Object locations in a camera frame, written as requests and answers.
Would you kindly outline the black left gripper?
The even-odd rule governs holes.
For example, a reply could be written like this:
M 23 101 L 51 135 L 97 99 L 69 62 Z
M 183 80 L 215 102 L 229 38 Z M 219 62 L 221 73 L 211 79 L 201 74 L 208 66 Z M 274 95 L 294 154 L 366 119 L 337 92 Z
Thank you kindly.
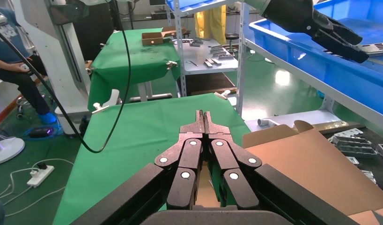
M 327 51 L 363 63 L 369 55 L 355 47 L 363 38 L 339 21 L 317 11 L 311 0 L 271 0 L 263 16 L 284 30 L 312 35 Z

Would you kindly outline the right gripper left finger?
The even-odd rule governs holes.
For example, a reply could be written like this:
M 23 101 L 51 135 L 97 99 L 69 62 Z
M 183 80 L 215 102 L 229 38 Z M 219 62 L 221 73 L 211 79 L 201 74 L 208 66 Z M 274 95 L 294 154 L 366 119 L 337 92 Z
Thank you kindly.
M 167 172 L 167 210 L 190 210 L 197 199 L 202 166 L 203 111 L 196 111 L 196 121 L 180 127 L 178 141 L 155 158 L 155 165 Z

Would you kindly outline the bare person hand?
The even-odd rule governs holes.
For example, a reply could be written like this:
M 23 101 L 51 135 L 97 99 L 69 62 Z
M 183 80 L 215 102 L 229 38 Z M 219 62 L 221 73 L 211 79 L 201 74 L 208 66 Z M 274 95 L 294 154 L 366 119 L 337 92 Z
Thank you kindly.
M 29 67 L 23 62 L 18 62 L 18 63 L 7 64 L 6 70 L 17 72 L 17 73 L 28 73 Z

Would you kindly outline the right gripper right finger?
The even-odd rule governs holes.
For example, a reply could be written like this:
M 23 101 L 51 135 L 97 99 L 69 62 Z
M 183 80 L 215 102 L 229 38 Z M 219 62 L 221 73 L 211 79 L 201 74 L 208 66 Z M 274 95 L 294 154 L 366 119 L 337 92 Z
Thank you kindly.
M 237 145 L 228 127 L 215 124 L 204 112 L 207 166 L 221 207 L 256 210 L 259 199 L 248 182 L 248 174 L 262 165 L 261 159 Z

